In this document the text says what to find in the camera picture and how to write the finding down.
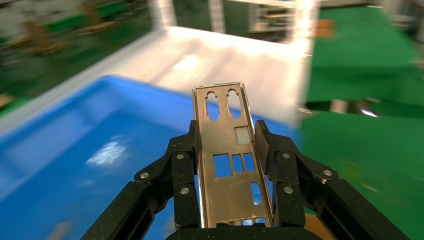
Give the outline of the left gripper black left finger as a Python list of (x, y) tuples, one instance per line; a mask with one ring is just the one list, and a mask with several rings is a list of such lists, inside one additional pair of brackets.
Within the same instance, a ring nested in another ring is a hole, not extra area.
[(199, 126), (192, 120), (188, 133), (171, 138), (165, 154), (136, 173), (82, 239), (142, 240), (169, 199), (174, 203), (175, 232), (168, 239), (187, 239), (188, 229), (201, 227), (195, 187), (198, 143)]

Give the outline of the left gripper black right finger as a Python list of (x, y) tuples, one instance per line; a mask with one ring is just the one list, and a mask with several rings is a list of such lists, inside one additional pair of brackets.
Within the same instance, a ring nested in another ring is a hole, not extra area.
[(292, 139), (257, 120), (254, 144), (272, 182), (272, 226), (302, 229), (305, 209), (336, 240), (405, 240), (407, 236), (337, 171), (302, 154)]

